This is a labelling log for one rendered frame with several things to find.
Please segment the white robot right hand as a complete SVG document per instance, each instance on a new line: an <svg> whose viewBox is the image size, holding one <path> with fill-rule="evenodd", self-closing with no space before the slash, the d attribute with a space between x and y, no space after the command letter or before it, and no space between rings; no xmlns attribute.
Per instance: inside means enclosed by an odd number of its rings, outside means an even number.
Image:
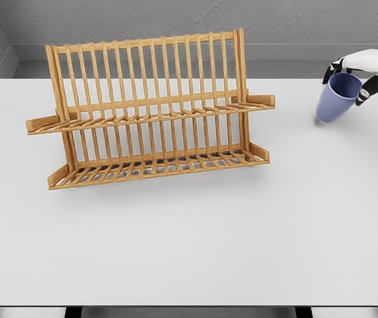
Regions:
<svg viewBox="0 0 378 318"><path fill-rule="evenodd" d="M362 85L359 97L355 102L357 106L378 93L378 49L361 50L333 61L327 68L322 83L327 84L333 74L341 72L344 68L349 74L352 70L375 73Z"/></svg>

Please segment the blue cup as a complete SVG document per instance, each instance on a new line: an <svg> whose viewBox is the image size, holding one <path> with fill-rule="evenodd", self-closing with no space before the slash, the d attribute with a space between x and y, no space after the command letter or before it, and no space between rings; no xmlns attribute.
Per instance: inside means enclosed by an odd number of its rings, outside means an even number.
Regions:
<svg viewBox="0 0 378 318"><path fill-rule="evenodd" d="M316 116L329 123L341 117L356 101L362 82L356 76L345 72L334 74L324 86Z"/></svg>

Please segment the wooden two-tier dish rack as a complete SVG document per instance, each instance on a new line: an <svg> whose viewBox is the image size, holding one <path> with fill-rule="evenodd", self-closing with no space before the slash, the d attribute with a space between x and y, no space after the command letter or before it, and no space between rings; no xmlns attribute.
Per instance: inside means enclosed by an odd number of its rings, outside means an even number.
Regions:
<svg viewBox="0 0 378 318"><path fill-rule="evenodd" d="M26 122L60 133L66 163L50 189L256 166L249 114L275 108L252 95L244 31L46 47L56 102Z"/></svg>

